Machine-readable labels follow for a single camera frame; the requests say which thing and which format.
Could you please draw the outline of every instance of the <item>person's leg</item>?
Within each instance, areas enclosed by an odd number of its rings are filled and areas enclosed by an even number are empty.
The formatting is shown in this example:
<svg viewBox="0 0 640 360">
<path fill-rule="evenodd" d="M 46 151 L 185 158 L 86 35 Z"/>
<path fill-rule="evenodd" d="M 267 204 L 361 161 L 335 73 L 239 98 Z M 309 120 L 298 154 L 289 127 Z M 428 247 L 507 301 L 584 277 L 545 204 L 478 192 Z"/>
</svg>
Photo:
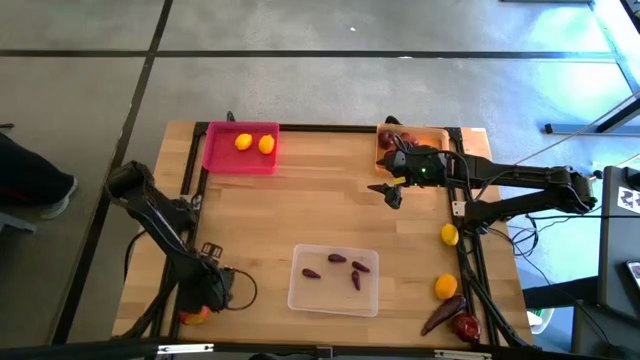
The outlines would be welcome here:
<svg viewBox="0 0 640 360">
<path fill-rule="evenodd" d="M 0 203 L 23 206 L 53 206 L 65 200 L 68 203 L 76 185 L 73 176 L 0 133 Z"/>
</svg>

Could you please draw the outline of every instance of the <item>wooden tabletop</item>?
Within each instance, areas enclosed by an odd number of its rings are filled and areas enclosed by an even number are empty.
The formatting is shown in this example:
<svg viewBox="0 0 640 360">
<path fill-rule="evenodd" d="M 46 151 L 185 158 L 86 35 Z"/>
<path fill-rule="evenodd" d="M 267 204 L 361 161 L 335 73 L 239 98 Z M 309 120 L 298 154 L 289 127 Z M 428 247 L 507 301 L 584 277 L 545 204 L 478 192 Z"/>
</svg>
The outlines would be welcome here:
<svg viewBox="0 0 640 360">
<path fill-rule="evenodd" d="M 192 122 L 168 124 L 154 176 L 169 197 L 179 195 L 193 127 Z M 484 129 L 462 130 L 465 152 L 490 158 Z M 441 227 L 451 221 L 446 190 L 408 188 L 402 208 L 390 209 L 382 195 L 366 188 L 388 180 L 374 171 L 374 134 L 281 132 L 278 146 L 278 170 L 272 176 L 209 176 L 196 237 L 197 248 L 205 242 L 222 246 L 223 265 L 256 279 L 255 304 L 244 311 L 213 314 L 202 325 L 181 326 L 179 336 L 214 343 L 466 347 L 444 325 L 420 336 L 425 320 L 441 303 L 434 295 L 436 278 L 451 273 L 460 279 L 455 249 L 440 240 Z M 498 200 L 497 188 L 490 187 L 483 199 Z M 494 227 L 506 231 L 504 224 Z M 511 246 L 495 235 L 483 236 L 482 243 L 493 300 L 532 343 Z M 291 263 L 298 244 L 376 251 L 378 315 L 289 309 Z M 156 295 L 164 260 L 151 239 L 138 241 L 114 334 L 126 331 Z M 238 276 L 232 292 L 232 305 L 237 306 L 250 299 L 253 288 Z M 481 312 L 479 318 L 484 322 Z"/>
</svg>

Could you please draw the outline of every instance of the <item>yellow fruit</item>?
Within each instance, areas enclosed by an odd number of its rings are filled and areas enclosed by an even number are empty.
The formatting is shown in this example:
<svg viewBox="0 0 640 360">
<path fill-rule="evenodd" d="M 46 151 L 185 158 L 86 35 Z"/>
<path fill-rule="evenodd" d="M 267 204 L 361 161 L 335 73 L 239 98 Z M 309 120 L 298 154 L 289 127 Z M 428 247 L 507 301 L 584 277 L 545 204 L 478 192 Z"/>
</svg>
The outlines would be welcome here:
<svg viewBox="0 0 640 360">
<path fill-rule="evenodd" d="M 454 246 L 458 244 L 458 229 L 452 224 L 446 224 L 440 230 L 440 236 L 445 244 Z"/>
<path fill-rule="evenodd" d="M 447 300 L 456 293 L 458 281 L 451 274 L 444 274 L 436 280 L 436 297 Z"/>
<path fill-rule="evenodd" d="M 253 138 L 249 134 L 240 134 L 236 138 L 236 148 L 238 150 L 247 150 L 251 146 Z"/>
<path fill-rule="evenodd" d="M 260 152 L 269 155 L 273 151 L 274 146 L 276 145 L 276 140 L 271 135 L 265 135 L 260 139 L 258 143 L 258 148 Z"/>
</svg>

